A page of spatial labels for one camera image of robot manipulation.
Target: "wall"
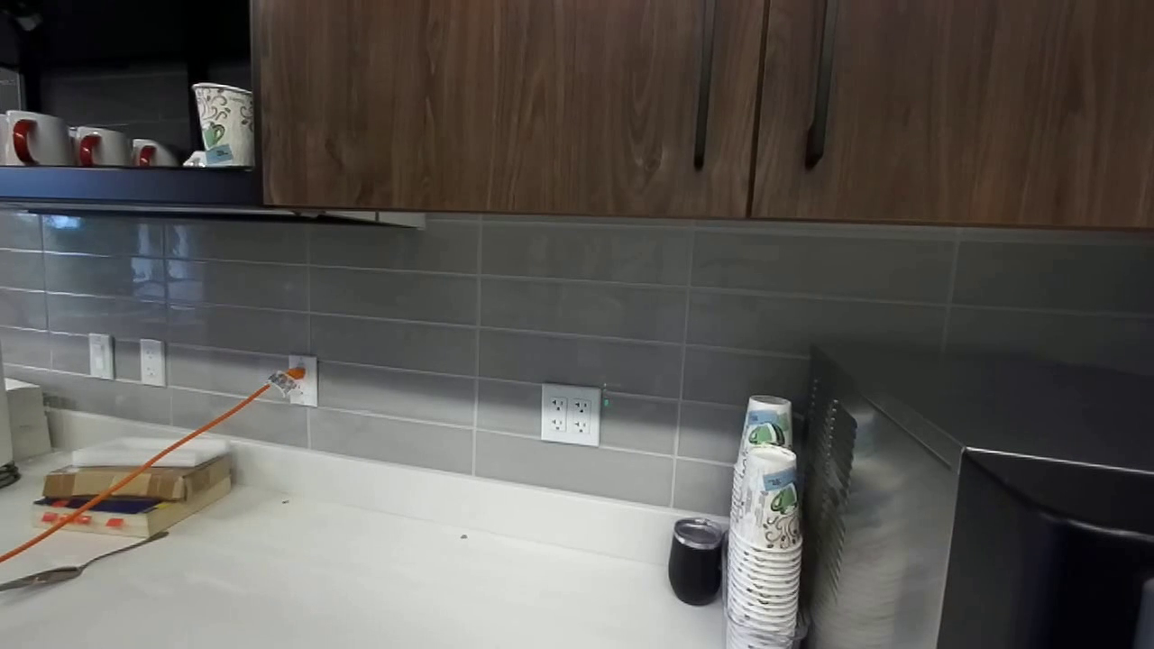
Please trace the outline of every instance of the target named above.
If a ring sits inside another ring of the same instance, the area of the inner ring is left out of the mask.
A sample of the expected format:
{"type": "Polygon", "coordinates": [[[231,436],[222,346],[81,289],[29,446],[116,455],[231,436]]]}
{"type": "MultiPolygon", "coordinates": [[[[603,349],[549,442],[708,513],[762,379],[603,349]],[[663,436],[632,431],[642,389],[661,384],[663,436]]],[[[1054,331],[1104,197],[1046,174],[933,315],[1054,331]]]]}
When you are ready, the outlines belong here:
{"type": "Polygon", "coordinates": [[[322,356],[237,436],[723,513],[745,394],[812,341],[1012,349],[1154,372],[1154,239],[432,216],[429,229],[0,216],[0,346],[53,407],[198,425],[322,356]],[[85,331],[116,382],[81,379],[85,331]],[[138,382],[138,340],[169,384],[138,382]],[[603,384],[604,446],[536,442],[536,384],[603,384]]]}

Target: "cabinet door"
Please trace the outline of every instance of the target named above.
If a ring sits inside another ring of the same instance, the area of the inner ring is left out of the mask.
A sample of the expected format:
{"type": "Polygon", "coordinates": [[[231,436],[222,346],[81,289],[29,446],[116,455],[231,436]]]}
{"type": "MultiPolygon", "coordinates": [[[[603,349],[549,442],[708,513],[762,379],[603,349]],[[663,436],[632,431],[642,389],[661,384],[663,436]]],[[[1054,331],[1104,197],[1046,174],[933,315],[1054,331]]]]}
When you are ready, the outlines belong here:
{"type": "Polygon", "coordinates": [[[275,204],[743,216],[765,0],[261,0],[275,204]]]}
{"type": "Polygon", "coordinates": [[[1149,0],[776,0],[755,211],[1154,228],[1149,33],[1149,0]]]}

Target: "mug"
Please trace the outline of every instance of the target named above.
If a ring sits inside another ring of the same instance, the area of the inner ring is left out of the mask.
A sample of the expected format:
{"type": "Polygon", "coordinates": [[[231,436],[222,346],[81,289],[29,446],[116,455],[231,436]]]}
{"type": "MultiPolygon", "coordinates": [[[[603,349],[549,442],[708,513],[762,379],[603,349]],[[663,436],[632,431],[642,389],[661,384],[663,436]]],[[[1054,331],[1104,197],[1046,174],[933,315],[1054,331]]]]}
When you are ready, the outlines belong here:
{"type": "Polygon", "coordinates": [[[132,141],[132,157],[138,164],[178,164],[178,153],[167,144],[145,138],[132,141]]]}
{"type": "Polygon", "coordinates": [[[252,88],[190,81],[202,121],[204,164],[255,164],[252,88]]]}
{"type": "Polygon", "coordinates": [[[73,164],[63,121],[43,111],[7,111],[2,164],[73,164]]]}
{"type": "Polygon", "coordinates": [[[131,164],[131,138],[101,126],[74,126],[74,157],[79,164],[131,164]]]}

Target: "white countertop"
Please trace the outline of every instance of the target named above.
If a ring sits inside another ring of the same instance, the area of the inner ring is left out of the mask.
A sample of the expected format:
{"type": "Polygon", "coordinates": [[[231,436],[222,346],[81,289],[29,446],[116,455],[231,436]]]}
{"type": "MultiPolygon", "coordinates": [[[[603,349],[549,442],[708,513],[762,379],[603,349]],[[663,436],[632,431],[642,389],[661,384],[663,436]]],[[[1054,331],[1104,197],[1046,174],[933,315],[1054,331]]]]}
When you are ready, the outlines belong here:
{"type": "MultiPolygon", "coordinates": [[[[122,421],[63,415],[63,439],[122,421]]],[[[39,477],[0,489],[0,549],[32,532],[39,477]]],[[[243,487],[73,582],[0,591],[2,649],[710,649],[722,602],[663,575],[679,513],[449,471],[237,442],[243,487]]],[[[125,539],[60,532],[0,579],[125,539]]]]}

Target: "cable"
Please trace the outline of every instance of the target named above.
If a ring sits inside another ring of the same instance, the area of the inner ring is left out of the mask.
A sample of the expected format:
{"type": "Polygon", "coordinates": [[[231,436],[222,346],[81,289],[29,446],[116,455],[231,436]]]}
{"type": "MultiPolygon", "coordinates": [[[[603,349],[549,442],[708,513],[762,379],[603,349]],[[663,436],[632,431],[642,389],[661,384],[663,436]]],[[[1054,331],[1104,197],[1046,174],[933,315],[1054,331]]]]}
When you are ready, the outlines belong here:
{"type": "Polygon", "coordinates": [[[132,471],[125,471],[122,479],[116,479],[107,489],[85,498],[79,508],[73,508],[63,519],[50,523],[45,528],[39,528],[35,535],[13,543],[12,551],[0,553],[0,561],[12,561],[19,553],[25,553],[29,549],[43,543],[45,535],[53,535],[59,528],[73,526],[79,514],[92,513],[101,502],[107,502],[113,495],[119,495],[125,484],[132,484],[138,477],[145,477],[146,468],[156,468],[161,459],[178,455],[185,442],[204,436],[209,428],[222,425],[227,419],[235,419],[237,409],[246,409],[247,404],[255,404],[270,384],[291,384],[300,382],[306,372],[304,367],[288,367],[283,373],[275,373],[270,382],[264,382],[261,389],[252,389],[247,396],[243,396],[237,404],[231,404],[227,409],[220,409],[215,419],[202,421],[198,428],[185,431],[181,439],[172,439],[169,446],[161,446],[158,455],[152,455],[145,465],[138,465],[132,471]]]}

